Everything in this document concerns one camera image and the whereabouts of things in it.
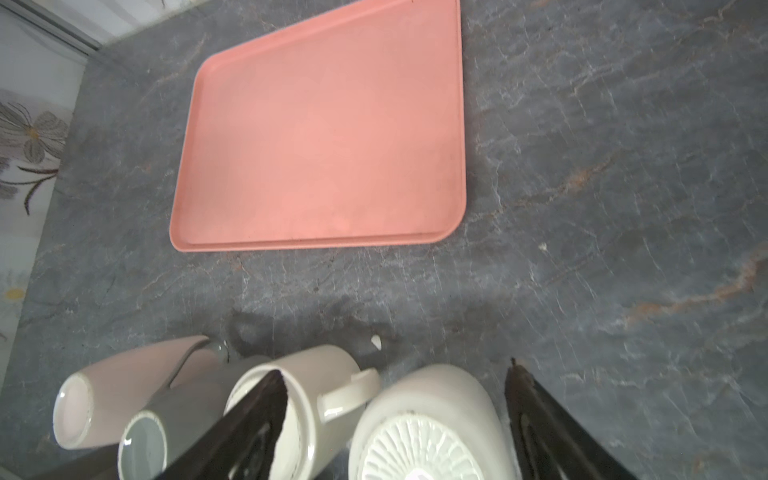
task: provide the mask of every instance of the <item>cream mug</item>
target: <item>cream mug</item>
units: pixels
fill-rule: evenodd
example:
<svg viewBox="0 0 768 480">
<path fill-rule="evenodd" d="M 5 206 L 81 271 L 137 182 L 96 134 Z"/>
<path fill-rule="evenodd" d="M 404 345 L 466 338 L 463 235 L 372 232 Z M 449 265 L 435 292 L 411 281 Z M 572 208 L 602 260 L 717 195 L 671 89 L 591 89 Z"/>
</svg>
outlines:
<svg viewBox="0 0 768 480">
<path fill-rule="evenodd" d="M 227 348 L 203 335 L 118 353 L 70 375 L 56 395 L 53 433 L 65 449 L 118 443 L 123 430 L 166 384 L 218 368 Z"/>
<path fill-rule="evenodd" d="M 288 388 L 288 407 L 270 480 L 310 480 L 352 438 L 363 406 L 381 389 L 379 373 L 361 372 L 337 346 L 317 346 L 252 368 L 232 389 L 227 411 L 275 369 Z"/>
</svg>

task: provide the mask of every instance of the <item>pink mug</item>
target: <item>pink mug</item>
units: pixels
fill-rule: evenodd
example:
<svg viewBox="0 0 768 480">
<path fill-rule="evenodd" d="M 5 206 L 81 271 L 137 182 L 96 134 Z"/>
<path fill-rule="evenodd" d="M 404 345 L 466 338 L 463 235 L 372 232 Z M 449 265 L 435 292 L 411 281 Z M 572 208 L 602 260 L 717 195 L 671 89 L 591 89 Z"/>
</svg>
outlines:
<svg viewBox="0 0 768 480">
<path fill-rule="evenodd" d="M 226 346 L 188 336 L 118 353 L 73 373 L 53 407 L 53 433 L 65 449 L 118 443 L 125 426 L 161 389 L 180 385 L 228 360 Z"/>
</svg>

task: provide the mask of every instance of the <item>countertop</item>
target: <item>countertop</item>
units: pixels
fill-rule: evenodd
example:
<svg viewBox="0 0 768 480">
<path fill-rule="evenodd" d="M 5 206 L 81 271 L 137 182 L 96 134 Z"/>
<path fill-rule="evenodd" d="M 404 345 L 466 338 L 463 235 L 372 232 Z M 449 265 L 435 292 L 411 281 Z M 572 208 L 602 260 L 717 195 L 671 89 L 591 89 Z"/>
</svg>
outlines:
<svg viewBox="0 0 768 480">
<path fill-rule="evenodd" d="M 639 478 L 768 476 L 768 3 L 464 0 L 453 235 L 178 253 L 198 67 L 343 3 L 212 0 L 89 61 L 0 396 L 0 464 L 31 475 L 78 454 L 51 433 L 70 373 L 206 333 L 240 356 L 333 343 L 387 385 L 452 363 L 502 417 L 514 356 Z M 320 478 L 345 477 L 342 453 Z"/>
</svg>

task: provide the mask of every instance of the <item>mug rim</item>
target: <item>mug rim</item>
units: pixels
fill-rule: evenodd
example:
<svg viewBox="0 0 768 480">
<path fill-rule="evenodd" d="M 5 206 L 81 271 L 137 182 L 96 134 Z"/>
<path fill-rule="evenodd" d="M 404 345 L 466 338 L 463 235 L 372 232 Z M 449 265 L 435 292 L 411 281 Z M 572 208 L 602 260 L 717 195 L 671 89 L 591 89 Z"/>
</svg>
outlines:
<svg viewBox="0 0 768 480">
<path fill-rule="evenodd" d="M 82 426 L 82 429 L 77 436 L 75 440 L 64 440 L 60 433 L 61 433 L 61 401 L 65 397 L 65 395 L 62 395 L 64 393 L 65 388 L 70 386 L 74 382 L 81 382 L 82 385 L 85 387 L 86 392 L 86 415 L 85 415 L 85 424 Z M 93 384 L 91 384 L 91 380 L 88 378 L 88 376 L 84 375 L 82 372 L 75 372 L 71 374 L 67 379 L 64 381 L 64 383 L 61 384 L 61 387 L 58 390 L 58 393 L 56 394 L 56 401 L 53 404 L 53 436 L 56 439 L 56 442 L 65 449 L 77 449 L 79 446 L 83 443 L 83 441 L 88 437 L 88 433 L 91 431 L 91 422 L 93 420 L 94 415 L 94 388 Z"/>
<path fill-rule="evenodd" d="M 294 392 L 296 396 L 299 397 L 298 402 L 294 401 L 294 406 L 296 407 L 296 416 L 299 417 L 299 421 L 303 426 L 301 428 L 301 432 L 306 432 L 306 435 L 303 435 L 303 437 L 299 438 L 301 456 L 299 457 L 296 469 L 294 470 L 294 473 L 289 480 L 300 480 L 301 478 L 304 478 L 309 472 L 308 468 L 311 467 L 312 461 L 315 458 L 317 424 L 315 415 L 313 415 L 314 409 L 310 398 L 291 372 L 288 372 L 283 367 L 274 365 L 272 363 L 262 363 L 261 365 L 254 366 L 252 369 L 245 372 L 243 376 L 237 380 L 237 383 L 235 383 L 235 386 L 230 391 L 230 396 L 227 398 L 227 405 L 224 408 L 224 413 L 226 415 L 226 413 L 229 412 L 232 407 L 234 407 L 234 405 L 230 405 L 230 402 L 236 390 L 238 390 L 245 382 L 251 381 L 253 377 L 258 378 L 256 381 L 256 383 L 258 383 L 268 372 L 271 372 L 272 370 L 279 370 L 280 374 L 283 375 L 283 379 L 286 383 L 286 389 L 289 391 L 289 393 Z"/>
<path fill-rule="evenodd" d="M 127 478 L 125 476 L 125 473 L 123 472 L 123 450 L 125 447 L 125 437 L 126 435 L 131 431 L 131 428 L 139 421 L 139 420 L 151 420 L 156 426 L 157 429 L 160 430 L 160 437 L 163 441 L 163 468 L 161 472 L 164 472 L 166 468 L 168 468 L 168 438 L 165 435 L 165 427 L 163 426 L 162 419 L 157 416 L 154 412 L 151 410 L 141 410 L 139 413 L 134 415 L 134 417 L 131 419 L 130 422 L 128 422 L 128 425 L 125 426 L 125 430 L 123 431 L 123 435 L 120 437 L 120 442 L 118 443 L 118 475 L 121 479 Z"/>
</svg>

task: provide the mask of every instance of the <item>pink tray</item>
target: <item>pink tray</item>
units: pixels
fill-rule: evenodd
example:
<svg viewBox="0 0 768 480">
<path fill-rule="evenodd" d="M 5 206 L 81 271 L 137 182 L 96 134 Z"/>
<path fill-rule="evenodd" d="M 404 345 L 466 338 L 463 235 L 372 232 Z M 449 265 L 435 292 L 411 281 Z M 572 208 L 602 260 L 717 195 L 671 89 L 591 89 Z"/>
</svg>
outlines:
<svg viewBox="0 0 768 480">
<path fill-rule="evenodd" d="M 458 0 L 362 0 L 197 72 L 178 250 L 429 243 L 465 204 Z"/>
</svg>

